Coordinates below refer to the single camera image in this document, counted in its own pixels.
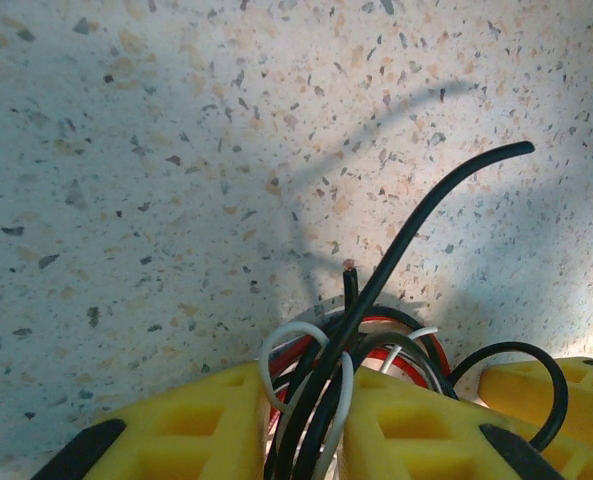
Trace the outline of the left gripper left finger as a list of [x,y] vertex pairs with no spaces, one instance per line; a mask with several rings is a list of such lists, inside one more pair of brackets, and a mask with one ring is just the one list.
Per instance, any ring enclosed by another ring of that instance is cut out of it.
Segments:
[[268,417],[248,362],[110,412],[30,480],[262,480]]

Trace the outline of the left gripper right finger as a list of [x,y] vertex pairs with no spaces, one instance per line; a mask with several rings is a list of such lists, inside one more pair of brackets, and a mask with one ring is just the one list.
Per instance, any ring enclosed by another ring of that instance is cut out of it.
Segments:
[[354,380],[342,480],[565,480],[516,422],[377,371]]

